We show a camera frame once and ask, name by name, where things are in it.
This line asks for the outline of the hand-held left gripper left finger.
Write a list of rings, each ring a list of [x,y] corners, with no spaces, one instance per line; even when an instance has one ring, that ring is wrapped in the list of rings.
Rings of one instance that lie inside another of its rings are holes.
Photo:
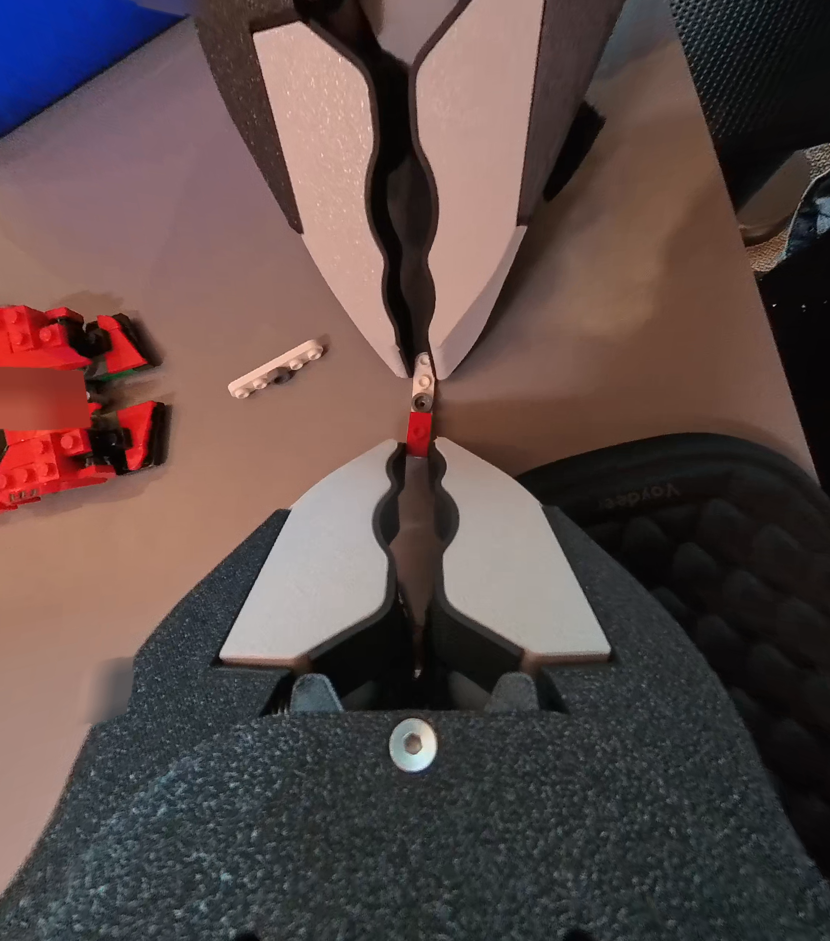
[[[377,510],[396,455],[396,441],[383,441],[291,505],[220,650],[223,665],[306,665],[389,612],[396,575]]]

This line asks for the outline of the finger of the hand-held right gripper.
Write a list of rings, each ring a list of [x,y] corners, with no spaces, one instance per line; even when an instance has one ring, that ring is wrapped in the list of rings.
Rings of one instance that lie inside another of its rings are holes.
[[[368,65],[301,19],[255,29],[256,60],[291,183],[303,243],[375,353],[411,375],[388,304],[388,254],[373,216],[380,146]]]
[[[436,377],[479,339],[526,233],[518,220],[545,4],[459,4],[416,64],[416,136],[436,210],[427,265]]]

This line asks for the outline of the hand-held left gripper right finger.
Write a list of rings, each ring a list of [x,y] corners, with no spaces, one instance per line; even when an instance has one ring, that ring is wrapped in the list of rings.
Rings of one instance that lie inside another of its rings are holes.
[[[435,655],[449,668],[606,662],[609,641],[539,500],[449,439],[434,448]]]

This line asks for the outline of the red and white brick assembly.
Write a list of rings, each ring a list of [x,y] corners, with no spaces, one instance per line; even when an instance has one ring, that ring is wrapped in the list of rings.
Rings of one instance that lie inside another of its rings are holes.
[[[414,361],[410,413],[406,433],[406,452],[426,458],[432,441],[432,415],[436,397],[436,380],[429,352],[422,352]]]

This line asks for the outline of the white toy brick plate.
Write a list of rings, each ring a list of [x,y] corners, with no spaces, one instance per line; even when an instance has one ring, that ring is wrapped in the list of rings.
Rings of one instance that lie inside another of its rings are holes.
[[[325,351],[321,341],[305,341],[234,379],[227,386],[228,393],[233,399],[243,400],[267,388],[284,385],[308,363],[320,359]]]

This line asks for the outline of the black seat cushion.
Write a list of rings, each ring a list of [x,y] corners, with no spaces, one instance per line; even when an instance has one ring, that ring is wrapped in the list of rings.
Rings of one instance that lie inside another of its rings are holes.
[[[733,699],[830,882],[830,499],[749,441],[684,433],[517,481],[649,590]]]

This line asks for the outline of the blue plastic bin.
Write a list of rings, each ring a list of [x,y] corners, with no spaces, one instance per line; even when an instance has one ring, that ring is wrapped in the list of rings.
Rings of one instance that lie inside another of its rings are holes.
[[[193,6],[0,1],[0,139],[173,27]]]

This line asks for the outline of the black mesh office chair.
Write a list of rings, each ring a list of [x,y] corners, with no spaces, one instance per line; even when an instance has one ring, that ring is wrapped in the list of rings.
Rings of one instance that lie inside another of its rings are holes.
[[[830,1],[670,3],[729,196],[830,145]]]

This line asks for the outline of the red toy brick car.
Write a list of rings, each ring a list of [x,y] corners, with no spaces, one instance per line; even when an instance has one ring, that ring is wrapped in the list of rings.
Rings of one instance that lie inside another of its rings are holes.
[[[0,307],[0,379],[28,369],[49,380],[77,380],[79,398],[76,421],[20,428],[0,422],[0,514],[162,465],[169,407],[145,401],[115,408],[109,397],[115,382],[158,363],[126,314],[87,323],[67,307]]]

